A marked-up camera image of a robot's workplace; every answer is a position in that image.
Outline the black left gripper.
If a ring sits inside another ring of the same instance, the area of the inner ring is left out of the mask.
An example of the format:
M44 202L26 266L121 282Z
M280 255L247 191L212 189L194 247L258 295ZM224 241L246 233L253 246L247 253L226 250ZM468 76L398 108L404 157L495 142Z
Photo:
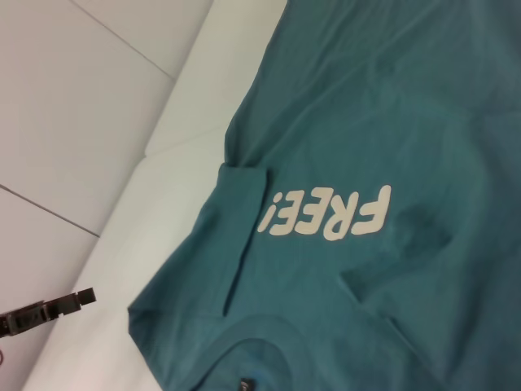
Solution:
M1 336L15 336L38 327L47 321L81 310L96 302L93 288L87 288L52 301L38 301L31 305L1 314Z

